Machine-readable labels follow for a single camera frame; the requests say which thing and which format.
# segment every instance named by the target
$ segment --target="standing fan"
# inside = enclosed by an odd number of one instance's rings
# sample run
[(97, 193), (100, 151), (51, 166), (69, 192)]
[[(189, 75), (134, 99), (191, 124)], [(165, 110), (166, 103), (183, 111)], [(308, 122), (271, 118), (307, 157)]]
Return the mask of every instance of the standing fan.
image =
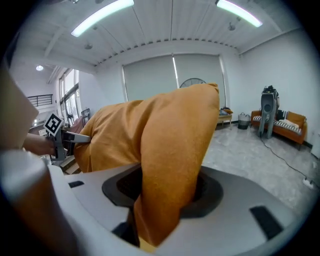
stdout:
[(180, 85), (180, 88), (186, 88), (197, 84), (206, 84), (206, 82), (200, 78), (189, 78)]

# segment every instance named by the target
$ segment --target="small table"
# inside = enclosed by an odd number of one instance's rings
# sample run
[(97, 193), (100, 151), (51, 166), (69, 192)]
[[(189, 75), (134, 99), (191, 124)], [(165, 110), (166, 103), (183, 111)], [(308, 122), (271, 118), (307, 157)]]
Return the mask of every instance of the small table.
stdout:
[(230, 129), (232, 129), (232, 127), (231, 127), (231, 119), (232, 119), (232, 114), (219, 115), (219, 117), (218, 117), (218, 123), (222, 123), (222, 126), (224, 126), (224, 121), (229, 120), (229, 121), (230, 121)]

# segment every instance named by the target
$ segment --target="fluorescent light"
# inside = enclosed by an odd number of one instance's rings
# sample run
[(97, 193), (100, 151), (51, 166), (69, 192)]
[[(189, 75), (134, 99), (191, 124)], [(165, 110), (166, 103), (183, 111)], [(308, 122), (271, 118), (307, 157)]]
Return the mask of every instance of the fluorescent light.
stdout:
[(174, 66), (175, 79), (178, 79), (175, 57), (172, 57), (172, 60), (173, 60), (173, 66)]
[(42, 71), (42, 70), (44, 70), (44, 67), (39, 65), (39, 66), (36, 66), (35, 69), (38, 71)]
[(85, 32), (92, 25), (96, 24), (98, 21), (103, 18), (113, 14), (123, 8), (133, 6), (134, 0), (117, 0), (113, 3), (106, 5), (100, 10), (96, 11), (90, 17), (86, 18), (79, 26), (77, 26), (72, 32), (71, 35), (74, 37), (79, 37), (83, 32)]
[(246, 11), (245, 9), (242, 9), (241, 7), (235, 5), (232, 2), (226, 0), (219, 0), (216, 6), (240, 16), (241, 18), (245, 19), (247, 22), (250, 22), (257, 28), (262, 25), (262, 22), (258, 20), (255, 16), (253, 16), (250, 12)]

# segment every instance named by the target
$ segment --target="floor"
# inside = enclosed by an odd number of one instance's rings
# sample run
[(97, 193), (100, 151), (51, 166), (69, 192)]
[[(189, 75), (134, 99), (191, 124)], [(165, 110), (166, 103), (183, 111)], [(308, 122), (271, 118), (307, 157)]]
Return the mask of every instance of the floor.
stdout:
[[(304, 176), (291, 169), (266, 148), (257, 136), (255, 127), (238, 129), (237, 124), (218, 126), (210, 142), (202, 165), (250, 179), (280, 199), (298, 216), (310, 212), (318, 190), (311, 190), (302, 182)], [(265, 144), (289, 165), (312, 178), (320, 185), (320, 162), (302, 146), (284, 137), (263, 138)]]

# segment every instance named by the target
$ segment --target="ceiling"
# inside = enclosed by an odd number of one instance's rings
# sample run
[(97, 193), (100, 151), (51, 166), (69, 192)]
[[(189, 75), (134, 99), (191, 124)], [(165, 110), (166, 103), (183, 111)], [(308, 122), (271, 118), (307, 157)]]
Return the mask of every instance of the ceiling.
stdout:
[[(230, 1), (251, 12), (263, 25), (257, 28), (237, 20), (236, 15), (218, 8), (216, 0), (134, 0), (132, 7), (74, 37), (71, 31), (78, 24), (114, 0), (41, 4), (21, 28), (16, 56), (92, 71), (109, 58), (148, 44), (206, 41), (243, 53), (301, 26), (279, 0)], [(228, 29), (230, 23), (235, 30)], [(85, 49), (87, 44), (92, 48)]]

